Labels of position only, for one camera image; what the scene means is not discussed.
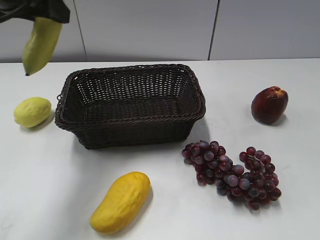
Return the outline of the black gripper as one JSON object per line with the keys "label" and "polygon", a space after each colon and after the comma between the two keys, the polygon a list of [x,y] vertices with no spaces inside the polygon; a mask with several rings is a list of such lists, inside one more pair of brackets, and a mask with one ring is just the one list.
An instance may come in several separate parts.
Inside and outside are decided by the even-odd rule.
{"label": "black gripper", "polygon": [[68,24],[71,11],[63,0],[0,0],[0,22],[10,19],[35,21],[46,18]]}

